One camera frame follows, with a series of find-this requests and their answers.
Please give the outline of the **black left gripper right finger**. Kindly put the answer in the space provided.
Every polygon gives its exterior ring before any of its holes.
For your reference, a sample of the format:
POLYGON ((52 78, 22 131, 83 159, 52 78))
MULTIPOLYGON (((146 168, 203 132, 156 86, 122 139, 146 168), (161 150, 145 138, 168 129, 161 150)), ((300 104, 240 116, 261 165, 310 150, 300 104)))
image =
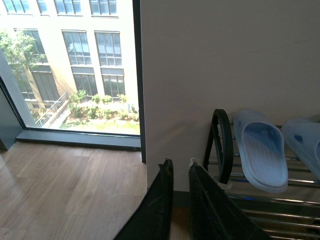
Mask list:
POLYGON ((271 239, 234 204, 195 158, 190 160, 188 176, 193 239, 271 239))

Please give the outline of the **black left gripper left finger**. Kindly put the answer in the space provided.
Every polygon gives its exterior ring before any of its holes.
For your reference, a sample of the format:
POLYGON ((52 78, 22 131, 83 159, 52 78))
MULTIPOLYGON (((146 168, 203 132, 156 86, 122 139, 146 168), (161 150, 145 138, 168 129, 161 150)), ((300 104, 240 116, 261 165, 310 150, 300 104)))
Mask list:
POLYGON ((116 240, 168 240, 173 209, 174 170, 166 159, 139 207, 114 237, 116 240))

